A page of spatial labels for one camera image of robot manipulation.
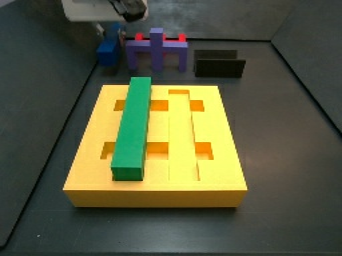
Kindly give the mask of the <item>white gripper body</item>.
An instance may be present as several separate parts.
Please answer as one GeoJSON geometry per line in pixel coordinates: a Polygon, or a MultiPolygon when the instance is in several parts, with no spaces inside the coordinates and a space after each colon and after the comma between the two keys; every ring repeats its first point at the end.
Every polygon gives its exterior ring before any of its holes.
{"type": "Polygon", "coordinates": [[[65,17],[72,22],[124,22],[108,0],[61,0],[65,17]]]}

